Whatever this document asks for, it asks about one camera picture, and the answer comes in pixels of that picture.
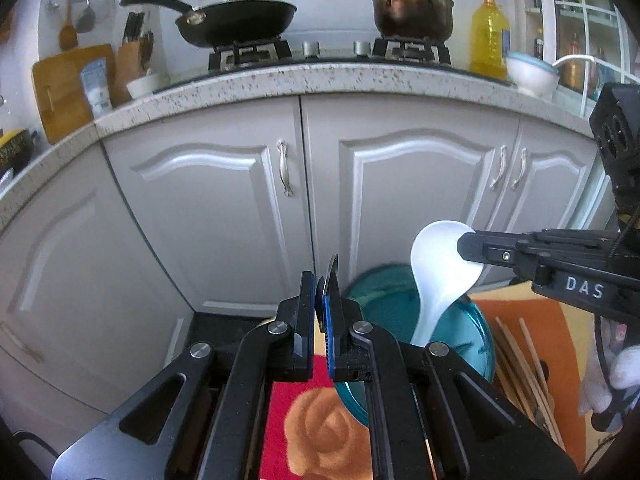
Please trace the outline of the right gloved hand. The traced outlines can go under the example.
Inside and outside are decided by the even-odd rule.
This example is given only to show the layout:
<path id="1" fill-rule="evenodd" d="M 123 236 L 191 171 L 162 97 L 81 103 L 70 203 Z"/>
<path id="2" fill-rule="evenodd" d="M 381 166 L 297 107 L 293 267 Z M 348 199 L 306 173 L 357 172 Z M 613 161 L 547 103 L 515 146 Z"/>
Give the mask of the right gloved hand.
<path id="1" fill-rule="evenodd" d="M 614 391 L 621 391 L 627 414 L 639 400 L 639 346 L 615 349 L 621 344 L 625 325 L 596 316 L 593 340 L 579 390 L 578 413 L 601 414 L 612 404 Z"/>

